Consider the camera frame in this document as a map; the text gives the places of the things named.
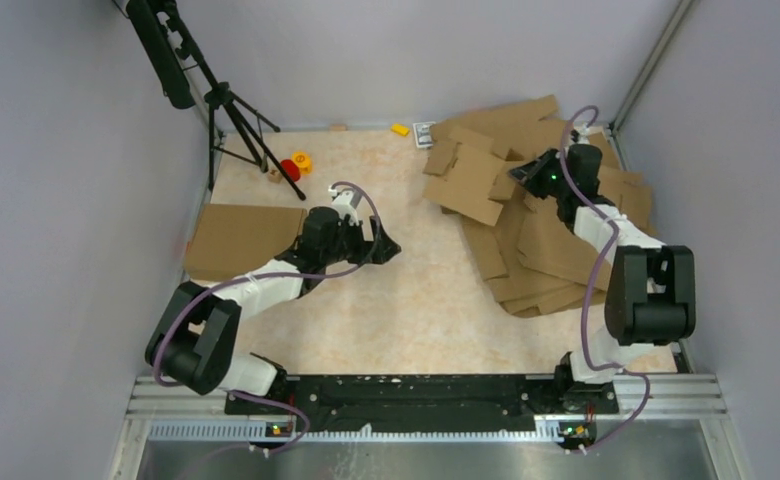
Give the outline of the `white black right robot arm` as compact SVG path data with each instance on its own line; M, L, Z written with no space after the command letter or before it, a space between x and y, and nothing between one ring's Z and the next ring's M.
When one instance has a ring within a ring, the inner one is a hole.
M565 228L597 251L590 285L604 264L611 268L604 327L589 334L581 326L581 348L564 361L570 374L552 385L555 404L566 412L578 412L592 400L591 384L611 382L654 346L690 337L697 323L692 250L644 233L603 196L602 161L598 147L574 143L509 172L532 196L553 198Z

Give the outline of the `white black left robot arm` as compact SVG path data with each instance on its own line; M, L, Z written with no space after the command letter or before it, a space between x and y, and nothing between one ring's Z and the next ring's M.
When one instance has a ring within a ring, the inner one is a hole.
M365 224L332 207L311 209L300 234L262 267L212 287L193 281L173 292L145 349L144 359L163 386L184 386L199 395L215 390L248 393L263 413L285 404L279 364L256 354L239 356L236 335L242 321L296 300L330 278L328 268L346 263L350 271L382 265L402 251L378 215Z

